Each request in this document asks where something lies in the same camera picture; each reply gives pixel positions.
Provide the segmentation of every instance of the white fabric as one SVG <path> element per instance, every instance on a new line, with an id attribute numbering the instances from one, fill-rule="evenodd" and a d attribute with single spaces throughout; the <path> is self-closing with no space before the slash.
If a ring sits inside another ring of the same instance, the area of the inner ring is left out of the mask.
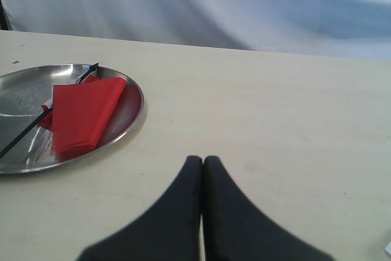
<path id="1" fill-rule="evenodd" d="M 2 0 L 17 31 L 391 59 L 391 0 Z"/>

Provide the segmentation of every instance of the white backdrop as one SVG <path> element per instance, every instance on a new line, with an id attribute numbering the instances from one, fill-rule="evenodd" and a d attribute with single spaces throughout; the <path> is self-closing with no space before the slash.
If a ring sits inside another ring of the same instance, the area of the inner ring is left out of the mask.
<path id="1" fill-rule="evenodd" d="M 2 0 L 11 27 L 391 59 L 391 0 Z"/>

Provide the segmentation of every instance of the round metal tray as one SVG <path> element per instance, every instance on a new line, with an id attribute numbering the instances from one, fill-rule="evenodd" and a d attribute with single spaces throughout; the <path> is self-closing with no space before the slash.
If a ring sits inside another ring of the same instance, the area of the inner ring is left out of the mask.
<path id="1" fill-rule="evenodd" d="M 53 85 L 73 83 L 89 67 L 86 64 L 46 65 L 0 76 L 0 150 L 42 112 L 41 104 L 52 97 Z M 122 77 L 126 80 L 126 87 L 98 142 L 97 148 L 100 148 L 118 141 L 142 123 L 144 96 L 139 85 L 120 72 L 99 67 L 96 75 L 99 78 Z M 137 86 L 140 93 L 139 109 L 134 108 L 130 99 L 131 94 L 127 91 L 130 86 Z M 34 127 L 0 159 L 0 174 L 42 171 L 74 161 L 75 158 L 61 161 L 51 153 L 52 136 L 52 132 Z"/>

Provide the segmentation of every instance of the table surface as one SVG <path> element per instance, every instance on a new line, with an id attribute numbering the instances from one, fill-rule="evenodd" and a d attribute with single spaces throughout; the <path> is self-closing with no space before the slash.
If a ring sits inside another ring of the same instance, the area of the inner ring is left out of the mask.
<path id="1" fill-rule="evenodd" d="M 337 260 L 390 260 L 391 62 L 6 31 L 0 61 L 0 75 L 99 62 L 148 105 L 133 138 L 0 177 L 0 260 L 74 260 L 148 209 L 189 154 L 219 155 L 263 212 Z"/>

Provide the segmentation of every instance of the black stick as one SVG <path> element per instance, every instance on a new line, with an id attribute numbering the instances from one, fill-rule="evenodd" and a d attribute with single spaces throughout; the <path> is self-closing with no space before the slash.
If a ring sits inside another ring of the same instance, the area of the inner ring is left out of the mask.
<path id="1" fill-rule="evenodd" d="M 98 68 L 98 64 L 91 65 L 88 71 L 86 71 L 79 79 L 79 84 L 92 72 L 94 72 Z M 32 121 L 14 140 L 11 141 L 10 144 L 8 144 L 4 149 L 1 150 L 0 152 L 0 159 L 7 154 L 9 150 L 12 149 L 13 146 L 15 146 L 22 138 L 29 132 L 31 131 L 32 128 L 34 128 L 41 119 L 45 115 L 47 115 L 50 111 L 52 111 L 52 108 L 47 108 L 45 109 L 36 119 Z"/>

